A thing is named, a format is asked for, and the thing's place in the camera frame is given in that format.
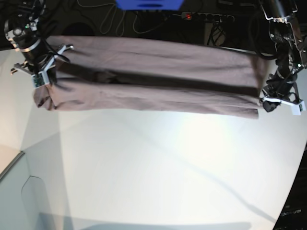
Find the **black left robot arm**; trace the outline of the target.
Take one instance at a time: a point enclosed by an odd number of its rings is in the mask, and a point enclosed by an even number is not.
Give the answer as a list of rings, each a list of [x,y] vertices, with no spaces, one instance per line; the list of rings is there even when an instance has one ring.
[[[297,75],[307,67],[307,39],[301,33],[296,17],[297,5],[293,0],[261,0],[261,11],[269,22],[269,36],[274,42],[276,54],[266,56],[256,47],[252,32],[248,35],[257,55],[264,60],[275,60],[277,70],[270,74],[262,89],[260,101],[266,112],[272,112],[285,104],[293,115],[306,110],[300,99]]]

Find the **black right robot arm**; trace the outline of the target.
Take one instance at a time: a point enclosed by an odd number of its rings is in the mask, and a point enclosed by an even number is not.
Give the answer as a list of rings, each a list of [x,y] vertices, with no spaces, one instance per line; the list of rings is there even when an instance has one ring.
[[[17,5],[17,13],[4,23],[6,39],[25,58],[22,64],[14,64],[11,74],[23,72],[29,75],[35,88],[56,81],[56,59],[69,63],[63,53],[73,49],[73,45],[51,46],[47,42],[40,30],[40,19],[45,11],[44,0],[24,0]]]

